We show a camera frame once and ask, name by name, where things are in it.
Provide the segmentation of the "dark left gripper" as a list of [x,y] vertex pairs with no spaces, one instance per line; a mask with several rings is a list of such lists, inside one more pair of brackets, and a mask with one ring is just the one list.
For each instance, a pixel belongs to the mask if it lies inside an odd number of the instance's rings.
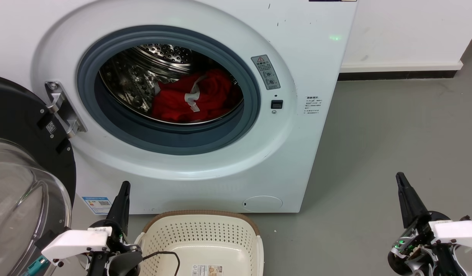
[[95,222],[93,228],[111,227],[106,244],[87,253],[88,276],[138,276],[139,264],[143,261],[140,247],[127,243],[129,207],[129,181],[123,181],[106,219]]

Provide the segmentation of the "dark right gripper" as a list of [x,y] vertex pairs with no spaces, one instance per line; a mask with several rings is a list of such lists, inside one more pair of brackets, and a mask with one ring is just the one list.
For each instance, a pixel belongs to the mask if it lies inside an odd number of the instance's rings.
[[455,255],[455,240],[441,243],[435,223],[452,222],[446,215],[428,211],[403,172],[396,174],[401,218],[405,231],[388,253],[390,268],[401,276],[466,276]]

